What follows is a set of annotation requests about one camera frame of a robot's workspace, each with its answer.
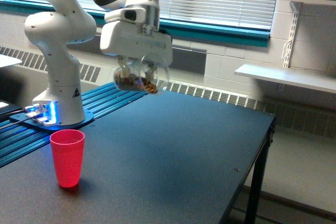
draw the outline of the shelf bracket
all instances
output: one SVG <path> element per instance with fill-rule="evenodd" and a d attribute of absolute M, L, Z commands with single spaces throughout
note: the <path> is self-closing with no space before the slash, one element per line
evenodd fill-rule
<path fill-rule="evenodd" d="M 290 5 L 293 8 L 293 19 L 292 19 L 292 25 L 290 27 L 289 38 L 287 42 L 284 44 L 284 50 L 282 51 L 282 60 L 284 62 L 283 63 L 284 68 L 290 67 L 290 59 L 292 55 L 293 45 L 295 41 L 295 34 L 302 4 L 291 1 Z M 283 83 L 280 83 L 278 90 L 283 92 L 285 90 L 285 85 Z"/>

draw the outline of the table leg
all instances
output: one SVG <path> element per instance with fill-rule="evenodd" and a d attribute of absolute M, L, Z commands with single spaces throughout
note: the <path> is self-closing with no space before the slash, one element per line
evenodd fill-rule
<path fill-rule="evenodd" d="M 245 224 L 254 224 L 256 220 L 256 214 L 258 209 L 259 197 L 261 192 L 261 186 L 263 184 L 263 178 L 265 173 L 268 149 L 271 142 L 272 129 L 269 130 L 266 136 L 266 143 L 264 144 L 255 164 L 251 183 L 251 191 L 248 200 Z"/>

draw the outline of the radiator vent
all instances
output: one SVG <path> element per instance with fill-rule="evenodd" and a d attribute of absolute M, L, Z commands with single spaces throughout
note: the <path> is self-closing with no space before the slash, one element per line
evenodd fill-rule
<path fill-rule="evenodd" d="M 320 136 L 336 138 L 336 114 L 281 101 L 264 102 L 246 95 L 172 81 L 168 90 L 277 115 L 277 125 Z"/>
<path fill-rule="evenodd" d="M 26 68 L 33 68 L 45 72 L 48 71 L 47 62 L 43 55 L 6 47 L 0 47 L 0 55 L 6 55 L 21 60 L 22 63 L 20 65 Z M 80 79 L 83 81 L 95 83 L 99 76 L 100 70 L 100 67 L 80 64 Z"/>

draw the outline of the floor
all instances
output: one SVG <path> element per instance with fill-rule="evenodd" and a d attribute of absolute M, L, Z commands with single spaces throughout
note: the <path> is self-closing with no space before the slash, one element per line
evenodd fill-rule
<path fill-rule="evenodd" d="M 249 175 L 246 185 L 250 185 Z M 263 191 L 336 213 L 336 141 L 286 128 L 276 128 Z M 242 223 L 248 195 L 241 193 L 229 223 Z M 300 210 L 262 200 L 256 223 L 332 224 Z"/>

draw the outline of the clear plastic cup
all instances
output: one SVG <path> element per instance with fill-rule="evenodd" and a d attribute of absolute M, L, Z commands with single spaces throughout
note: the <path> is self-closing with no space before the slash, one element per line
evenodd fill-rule
<path fill-rule="evenodd" d="M 114 72 L 115 86 L 120 90 L 160 94 L 169 82 L 169 68 L 164 59 L 146 55 L 127 62 Z"/>
<path fill-rule="evenodd" d="M 62 130 L 50 136 L 55 173 L 59 186 L 69 188 L 79 183 L 85 135 L 77 130 Z"/>

